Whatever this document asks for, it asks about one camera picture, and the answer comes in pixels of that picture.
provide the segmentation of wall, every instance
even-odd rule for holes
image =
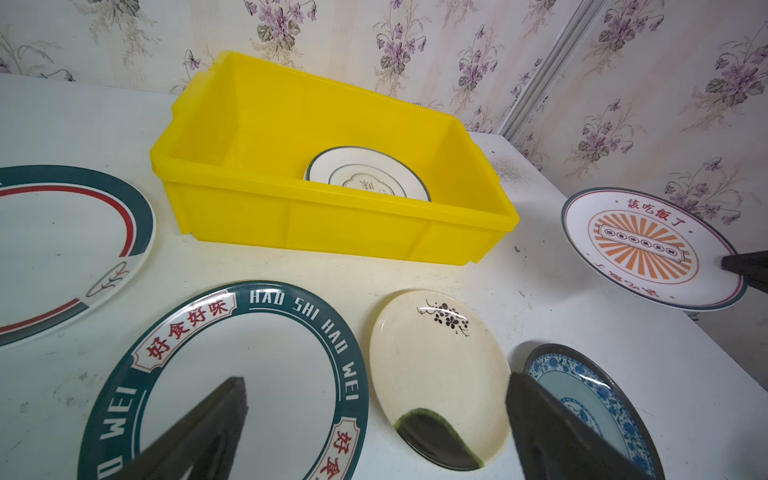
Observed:
[[[577,0],[11,0],[0,71],[180,93],[224,49],[498,130]]]
[[[567,196],[642,190],[768,250],[766,21],[765,0],[611,2],[515,146]],[[698,318],[768,388],[768,295]]]

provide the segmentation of small cream plate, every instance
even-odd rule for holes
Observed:
[[[453,298],[416,290],[389,302],[373,327],[370,365],[387,419],[430,462],[475,470],[509,440],[506,358]]]

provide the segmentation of white plate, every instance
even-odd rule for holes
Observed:
[[[389,302],[370,362],[387,419],[429,461],[474,470],[506,445],[509,366],[488,327],[453,298],[416,290]]]
[[[61,165],[0,168],[0,346],[114,295],[147,257],[154,214],[122,180]],[[30,291],[39,292],[29,301]]]
[[[368,422],[355,336],[319,297],[278,282],[195,296],[150,327],[112,371],[85,427],[78,478],[122,470],[230,376],[249,405],[231,480],[348,480]]]
[[[563,206],[571,245],[598,272],[648,300],[682,310],[719,310],[746,290],[722,270],[736,251],[701,219],[634,190],[592,188]]]
[[[431,201],[427,187],[410,168],[369,148],[330,148],[312,160],[305,178],[321,184]]]

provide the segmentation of table surface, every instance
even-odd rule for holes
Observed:
[[[131,344],[194,294],[239,280],[316,293],[346,320],[366,358],[393,293],[445,293],[480,315],[513,369],[531,345],[549,342],[600,365],[640,413],[667,478],[768,478],[768,392],[684,313],[617,288],[584,263],[561,228],[564,196],[503,137],[472,134],[521,221],[478,264],[205,243],[180,234],[151,170],[149,150],[175,98],[0,75],[0,166],[101,170],[135,185],[157,215],[154,247],[128,285],[65,328],[0,350],[3,478],[74,478],[91,406]],[[523,478],[513,441],[486,468],[451,472],[400,439],[373,390],[370,402],[355,478]]]

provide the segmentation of red stripe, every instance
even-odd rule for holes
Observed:
[[[70,300],[69,302],[65,303],[64,305],[62,305],[62,306],[60,306],[58,308],[54,308],[50,312],[43,313],[42,315],[38,315],[35,318],[31,318],[29,320],[24,320],[23,322],[12,323],[11,325],[6,325],[6,326],[0,328],[0,333],[5,333],[5,332],[11,331],[11,330],[18,330],[18,329],[22,328],[23,326],[30,326],[30,325],[32,325],[34,323],[42,322],[43,320],[51,318],[52,316],[57,315],[57,314],[63,312],[64,310],[66,310],[66,309],[70,308],[71,306],[76,305],[78,303],[80,303],[79,299]]]
[[[73,194],[83,194],[83,195],[88,195],[89,197],[97,198],[101,201],[104,201],[110,204],[123,217],[123,221],[125,222],[125,230],[127,231],[127,236],[125,238],[125,245],[123,246],[123,251],[120,252],[120,257],[125,257],[126,255],[128,255],[128,252],[131,251],[131,244],[133,243],[133,240],[134,240],[134,221],[131,218],[131,214],[128,212],[128,210],[125,209],[125,207],[123,207],[120,203],[115,201],[114,198],[108,197],[107,195],[104,195],[101,192],[88,190],[87,188],[68,187],[65,185],[35,185],[32,187],[17,187],[17,188],[9,188],[7,190],[0,190],[0,197],[5,197],[6,195],[24,194],[27,192],[42,192],[42,191],[72,192]]]

